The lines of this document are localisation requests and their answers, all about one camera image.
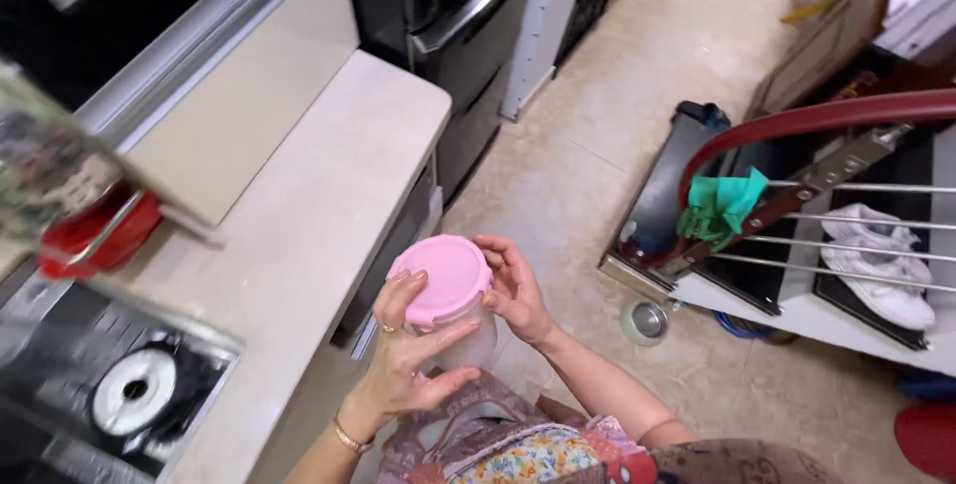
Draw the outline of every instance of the kitchen counter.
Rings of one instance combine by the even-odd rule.
[[[102,283],[245,344],[167,482],[245,481],[441,134],[441,89],[357,50],[248,186],[222,250],[170,224]]]

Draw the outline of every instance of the woman's right hand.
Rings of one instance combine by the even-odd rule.
[[[491,291],[484,293],[482,305],[504,318],[518,338],[540,350],[557,327],[544,306],[531,266],[509,239],[482,234],[473,241],[492,272]]]

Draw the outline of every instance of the plastic food container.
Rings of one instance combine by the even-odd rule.
[[[477,245],[457,235],[438,235],[412,245],[395,259],[388,276],[401,270],[425,270],[428,284],[405,311],[405,321],[420,333],[443,329],[463,318],[481,319],[478,330],[437,355],[445,370],[490,365],[498,329],[494,314],[481,306],[491,284],[491,268]]]

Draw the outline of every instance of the metal rod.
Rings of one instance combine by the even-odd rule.
[[[793,187],[801,185],[799,182],[786,180],[771,180],[767,183],[771,187]],[[945,193],[956,194],[956,187],[937,187],[934,185],[899,185],[899,184],[853,184],[844,182],[834,185],[834,189],[847,191],[887,191],[893,193]]]
[[[924,223],[923,221],[883,221],[881,219],[860,219],[858,217],[839,217],[837,215],[815,215],[812,213],[787,213],[786,219],[811,219],[814,221],[838,221],[841,223],[860,223],[863,225],[890,225],[891,227],[910,227],[932,231],[956,231],[956,225]]]
[[[912,250],[887,250],[885,248],[872,248],[869,246],[838,245],[836,243],[825,243],[822,241],[804,241],[801,239],[787,239],[783,237],[770,237],[766,235],[751,235],[745,237],[747,241],[762,241],[765,243],[779,243],[781,245],[806,245],[819,246],[821,248],[839,248],[841,250],[859,250],[860,252],[872,252],[875,254],[889,254],[890,256],[910,256],[912,258],[921,258],[924,260],[939,260],[940,262],[956,262],[956,257],[939,256],[938,254],[927,254],[925,252],[913,252]]]
[[[956,288],[953,288],[951,286],[940,286],[939,284],[926,284],[922,282],[896,280],[894,278],[886,278],[884,276],[874,276],[870,274],[825,270],[823,268],[811,268],[809,266],[799,266],[797,264],[788,264],[786,262],[764,260],[763,258],[751,258],[750,256],[738,256],[736,254],[723,254],[723,252],[713,252],[711,253],[711,256],[714,258],[723,258],[725,260],[737,260],[740,262],[747,262],[748,264],[760,264],[761,266],[772,266],[774,268],[783,268],[785,270],[803,270],[803,271],[819,272],[824,274],[834,274],[836,276],[845,276],[847,278],[861,278],[863,280],[872,280],[874,282],[885,282],[887,284],[895,284],[897,286],[914,286],[916,288],[926,288],[927,290],[939,290],[940,292],[956,293]]]

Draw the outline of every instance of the red object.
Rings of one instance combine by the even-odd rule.
[[[67,254],[82,252],[109,224],[132,194],[129,185],[115,187],[107,193],[102,202],[91,207],[86,213],[52,225],[43,233],[40,242],[43,246],[62,250]],[[119,223],[113,234],[106,238],[86,262],[66,266],[41,254],[40,271],[54,279],[86,279],[101,270],[116,269],[133,257],[161,219],[160,201],[156,195],[147,191],[126,219]]]
[[[687,207],[690,181],[700,167],[731,148],[779,136],[805,135],[856,125],[913,122],[914,125],[919,126],[920,122],[953,119],[956,119],[956,89],[906,92],[834,101],[742,123],[711,138],[687,163],[684,174],[681,176],[678,213]],[[765,221],[764,226],[775,221],[776,219]],[[682,237],[674,250],[668,254],[648,254],[644,257],[632,257],[630,260],[643,266],[662,267],[672,258],[683,254],[688,244],[687,239]]]
[[[894,430],[902,454],[916,469],[956,480],[956,404],[907,407],[897,415]]]

